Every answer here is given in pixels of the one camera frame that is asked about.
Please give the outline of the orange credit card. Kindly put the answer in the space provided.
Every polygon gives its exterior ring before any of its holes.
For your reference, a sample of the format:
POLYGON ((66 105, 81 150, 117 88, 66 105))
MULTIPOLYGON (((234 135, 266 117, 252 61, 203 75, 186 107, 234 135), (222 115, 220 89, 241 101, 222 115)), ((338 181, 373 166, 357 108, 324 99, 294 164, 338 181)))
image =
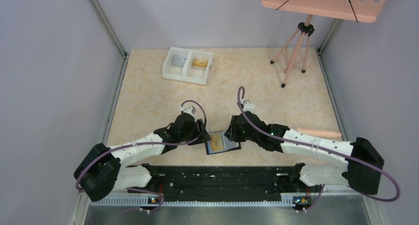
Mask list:
POLYGON ((224 150, 222 133, 211 134, 210 150, 212 153, 218 153, 224 150))

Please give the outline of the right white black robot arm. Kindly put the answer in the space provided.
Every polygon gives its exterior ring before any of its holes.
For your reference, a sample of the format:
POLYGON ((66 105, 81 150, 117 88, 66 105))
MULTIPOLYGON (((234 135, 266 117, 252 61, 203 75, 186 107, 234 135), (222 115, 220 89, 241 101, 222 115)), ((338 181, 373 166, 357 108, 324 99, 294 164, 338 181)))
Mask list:
POLYGON ((350 156, 383 168, 384 159, 365 138, 357 137, 350 142, 314 137, 288 126, 266 124, 249 111, 232 116, 224 135, 234 142, 252 141, 267 151, 300 154, 323 161, 323 165, 296 165, 299 181, 307 186, 340 184, 368 195, 378 193, 380 172, 347 159, 350 156))

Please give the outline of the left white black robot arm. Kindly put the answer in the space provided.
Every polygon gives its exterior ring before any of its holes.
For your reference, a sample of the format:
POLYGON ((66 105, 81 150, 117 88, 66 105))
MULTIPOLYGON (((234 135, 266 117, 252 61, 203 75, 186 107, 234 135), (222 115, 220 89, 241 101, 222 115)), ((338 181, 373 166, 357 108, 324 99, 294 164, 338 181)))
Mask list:
POLYGON ((98 143, 92 147, 74 171, 76 189, 91 201, 99 201, 110 192, 130 187, 145 188, 153 175, 135 163, 162 155, 182 145, 207 142, 207 119, 196 119, 182 112, 173 123, 154 130, 147 136, 117 146, 98 143))

